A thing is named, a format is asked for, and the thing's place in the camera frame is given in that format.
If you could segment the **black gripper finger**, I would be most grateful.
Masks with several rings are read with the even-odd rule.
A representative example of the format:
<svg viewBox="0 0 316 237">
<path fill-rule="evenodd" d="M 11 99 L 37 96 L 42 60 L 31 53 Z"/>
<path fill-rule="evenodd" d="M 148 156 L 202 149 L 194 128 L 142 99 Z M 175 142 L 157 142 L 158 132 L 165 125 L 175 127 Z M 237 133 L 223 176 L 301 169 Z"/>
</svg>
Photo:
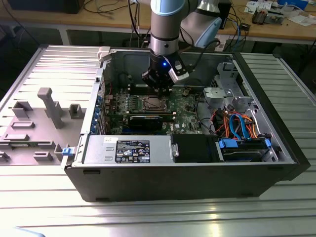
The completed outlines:
<svg viewBox="0 0 316 237">
<path fill-rule="evenodd" d="M 163 95 L 163 81 L 159 73 L 154 70 L 148 70 L 142 74 L 142 80 L 157 94 L 158 97 Z"/>
<path fill-rule="evenodd" d="M 174 85 L 173 80 L 169 75 L 163 75 L 162 77 L 162 94 L 163 96 L 169 96 L 172 92 L 172 87 Z"/>
</svg>

